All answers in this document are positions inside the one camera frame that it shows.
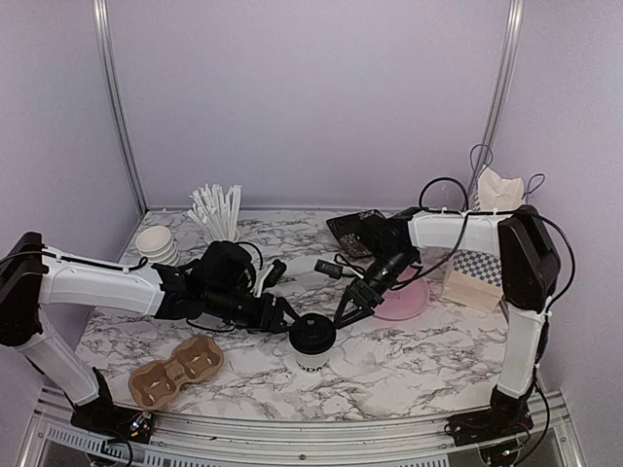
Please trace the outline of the brown cardboard cup carrier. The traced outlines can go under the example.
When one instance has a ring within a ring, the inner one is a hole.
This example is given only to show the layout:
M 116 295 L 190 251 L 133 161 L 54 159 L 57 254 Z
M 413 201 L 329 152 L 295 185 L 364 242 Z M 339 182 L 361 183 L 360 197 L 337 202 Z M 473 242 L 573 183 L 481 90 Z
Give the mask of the brown cardboard cup carrier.
M 178 396 L 183 385 L 208 380 L 224 363 L 224 352 L 213 338 L 194 336 L 177 345 L 168 359 L 155 360 L 137 369 L 128 381 L 128 388 L 140 408 L 158 411 Z

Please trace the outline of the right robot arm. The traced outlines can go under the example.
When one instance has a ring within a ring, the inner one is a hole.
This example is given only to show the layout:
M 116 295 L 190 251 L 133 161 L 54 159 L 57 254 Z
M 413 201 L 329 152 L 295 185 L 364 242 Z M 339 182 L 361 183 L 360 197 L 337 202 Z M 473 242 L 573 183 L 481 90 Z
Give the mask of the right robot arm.
M 398 276 L 424 248 L 470 251 L 500 260 L 509 331 L 502 371 L 482 426 L 501 436 L 520 419 L 548 342 L 549 309 L 561 270 L 545 220 L 531 205 L 504 214 L 430 212 L 411 207 L 384 220 L 376 259 L 342 295 L 334 325 L 342 329 L 373 315 Z

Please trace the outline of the checkered paper bag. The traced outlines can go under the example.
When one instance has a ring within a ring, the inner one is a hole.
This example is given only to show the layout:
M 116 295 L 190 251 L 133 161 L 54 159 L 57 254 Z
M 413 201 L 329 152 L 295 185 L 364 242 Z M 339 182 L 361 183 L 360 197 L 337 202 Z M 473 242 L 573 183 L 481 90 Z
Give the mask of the checkered paper bag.
M 471 162 L 473 183 L 468 190 L 469 208 L 473 211 L 514 210 L 529 201 L 530 196 L 546 179 L 535 173 L 527 182 L 522 178 L 508 179 L 491 169 L 493 150 L 485 145 L 474 146 L 470 154 L 485 153 L 481 165 Z M 491 312 L 503 296 L 500 259 L 494 255 L 459 250 L 446 268 L 441 297 L 451 302 Z

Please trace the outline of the pink plate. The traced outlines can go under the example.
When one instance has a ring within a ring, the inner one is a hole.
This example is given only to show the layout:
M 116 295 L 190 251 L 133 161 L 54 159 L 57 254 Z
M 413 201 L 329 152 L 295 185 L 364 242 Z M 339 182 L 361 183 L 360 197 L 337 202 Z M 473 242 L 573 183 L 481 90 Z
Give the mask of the pink plate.
M 429 288 L 421 278 L 398 291 L 388 290 L 375 308 L 375 316 L 386 321 L 404 321 L 420 314 L 429 301 Z

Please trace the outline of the bundle of white wrapped straws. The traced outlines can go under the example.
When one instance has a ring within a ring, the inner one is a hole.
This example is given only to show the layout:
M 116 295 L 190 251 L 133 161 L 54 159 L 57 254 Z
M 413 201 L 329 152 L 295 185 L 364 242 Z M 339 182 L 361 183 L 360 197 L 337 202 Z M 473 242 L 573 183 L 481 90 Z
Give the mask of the bundle of white wrapped straws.
M 227 233 L 238 228 L 241 185 L 227 191 L 221 185 L 205 184 L 192 191 L 189 218 L 200 228 L 203 240 L 209 244 L 225 240 Z

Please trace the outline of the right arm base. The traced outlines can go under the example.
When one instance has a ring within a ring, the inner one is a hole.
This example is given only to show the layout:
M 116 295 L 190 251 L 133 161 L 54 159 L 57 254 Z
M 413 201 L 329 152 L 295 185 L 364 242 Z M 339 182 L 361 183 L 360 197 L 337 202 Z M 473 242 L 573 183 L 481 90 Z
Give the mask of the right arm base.
M 527 409 L 520 409 L 515 418 L 492 408 L 455 414 L 448 418 L 444 426 L 445 434 L 453 438 L 456 447 L 529 434 L 532 429 L 533 422 Z

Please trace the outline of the left aluminium post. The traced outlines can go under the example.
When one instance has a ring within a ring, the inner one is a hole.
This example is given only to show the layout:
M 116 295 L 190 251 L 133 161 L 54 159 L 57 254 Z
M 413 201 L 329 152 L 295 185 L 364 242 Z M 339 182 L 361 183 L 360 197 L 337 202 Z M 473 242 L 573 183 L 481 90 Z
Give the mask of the left aluminium post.
M 105 0 L 93 0 L 92 8 L 104 81 L 114 127 L 121 149 L 123 164 L 136 209 L 140 216 L 144 216 L 149 208 L 128 132 L 128 124 L 115 62 L 113 38 L 108 15 L 108 2 Z

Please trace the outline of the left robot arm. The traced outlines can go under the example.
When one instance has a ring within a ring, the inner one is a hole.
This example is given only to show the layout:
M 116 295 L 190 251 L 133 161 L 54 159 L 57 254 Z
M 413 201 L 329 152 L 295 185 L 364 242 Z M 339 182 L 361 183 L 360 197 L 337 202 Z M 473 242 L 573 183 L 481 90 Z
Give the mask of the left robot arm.
M 208 314 L 238 329 L 280 334 L 302 318 L 269 293 L 285 271 L 274 261 L 255 269 L 250 254 L 231 241 L 211 243 L 182 266 L 135 266 L 77 257 L 45 246 L 40 233 L 25 233 L 1 260 L 1 343 L 13 347 L 54 382 L 75 413 L 103 433 L 123 424 L 103 375 L 89 368 L 55 331 L 45 305 L 86 305 L 132 311 L 163 320 Z

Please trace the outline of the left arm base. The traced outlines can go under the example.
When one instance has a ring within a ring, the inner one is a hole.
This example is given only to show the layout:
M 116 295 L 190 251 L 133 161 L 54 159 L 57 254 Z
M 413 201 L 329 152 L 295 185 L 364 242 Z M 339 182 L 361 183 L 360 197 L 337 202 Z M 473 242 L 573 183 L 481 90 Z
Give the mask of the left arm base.
M 118 441 L 147 445 L 152 437 L 154 418 L 150 412 L 117 406 L 103 374 L 92 369 L 98 384 L 98 396 L 85 405 L 70 402 L 73 410 L 71 424 Z

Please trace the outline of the right aluminium post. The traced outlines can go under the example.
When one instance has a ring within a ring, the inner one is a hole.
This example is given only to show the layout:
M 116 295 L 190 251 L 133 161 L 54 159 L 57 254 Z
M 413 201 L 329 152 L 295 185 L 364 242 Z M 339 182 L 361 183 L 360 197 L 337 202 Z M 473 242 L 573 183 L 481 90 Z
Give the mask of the right aluminium post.
M 512 86 L 517 62 L 521 29 L 526 2 L 510 0 L 502 40 L 498 71 L 495 79 L 490 112 L 485 125 L 482 143 L 493 147 L 504 106 Z

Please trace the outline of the black patterned square plate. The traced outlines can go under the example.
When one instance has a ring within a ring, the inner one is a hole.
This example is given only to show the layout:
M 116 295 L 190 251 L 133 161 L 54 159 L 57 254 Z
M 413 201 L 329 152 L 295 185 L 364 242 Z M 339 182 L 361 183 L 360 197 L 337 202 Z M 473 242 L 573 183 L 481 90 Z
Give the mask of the black patterned square plate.
M 350 257 L 364 259 L 377 254 L 385 220 L 381 211 L 372 209 L 330 218 L 326 225 Z

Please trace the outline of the black cup holding straws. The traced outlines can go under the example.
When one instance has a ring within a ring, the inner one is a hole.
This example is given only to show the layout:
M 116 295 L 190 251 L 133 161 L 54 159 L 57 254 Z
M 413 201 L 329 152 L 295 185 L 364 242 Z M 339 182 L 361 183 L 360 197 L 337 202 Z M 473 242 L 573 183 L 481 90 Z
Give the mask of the black cup holding straws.
M 233 231 L 227 233 L 225 240 L 231 242 L 238 242 L 240 238 L 239 229 L 234 229 Z

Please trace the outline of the aluminium front rail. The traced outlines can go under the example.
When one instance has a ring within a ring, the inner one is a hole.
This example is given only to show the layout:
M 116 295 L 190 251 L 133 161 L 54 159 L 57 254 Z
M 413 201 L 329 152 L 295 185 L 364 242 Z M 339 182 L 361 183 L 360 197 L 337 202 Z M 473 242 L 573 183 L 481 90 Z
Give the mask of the aluminium front rail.
M 566 401 L 532 396 L 529 434 L 457 446 L 442 414 L 386 420 L 286 422 L 158 413 L 147 444 L 127 448 L 71 425 L 54 387 L 42 390 L 18 466 L 491 466 L 516 454 L 524 466 L 584 466 Z

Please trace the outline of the stack of white paper cups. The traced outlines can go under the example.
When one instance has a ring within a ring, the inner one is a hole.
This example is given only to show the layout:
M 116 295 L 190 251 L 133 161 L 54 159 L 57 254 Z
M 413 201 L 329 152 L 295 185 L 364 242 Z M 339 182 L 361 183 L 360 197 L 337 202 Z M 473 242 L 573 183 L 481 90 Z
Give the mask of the stack of white paper cups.
M 140 233 L 135 246 L 142 257 L 149 263 L 175 266 L 179 253 L 171 230 L 165 226 L 154 226 Z

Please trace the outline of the aluminium post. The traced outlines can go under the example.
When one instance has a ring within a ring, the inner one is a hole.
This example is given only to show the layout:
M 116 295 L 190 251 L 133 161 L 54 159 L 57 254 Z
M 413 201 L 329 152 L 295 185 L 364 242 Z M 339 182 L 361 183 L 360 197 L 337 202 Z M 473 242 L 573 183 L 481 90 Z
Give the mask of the aluminium post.
M 113 38 L 108 15 L 108 2 L 105 0 L 93 0 L 92 8 L 104 81 L 114 127 L 121 149 L 123 164 L 136 209 L 140 216 L 144 216 L 149 208 L 128 132 L 128 124 L 115 62 Z
M 490 112 L 485 125 L 482 143 L 493 147 L 504 106 L 512 86 L 517 62 L 521 29 L 526 2 L 510 0 L 502 40 L 498 71 L 495 79 Z

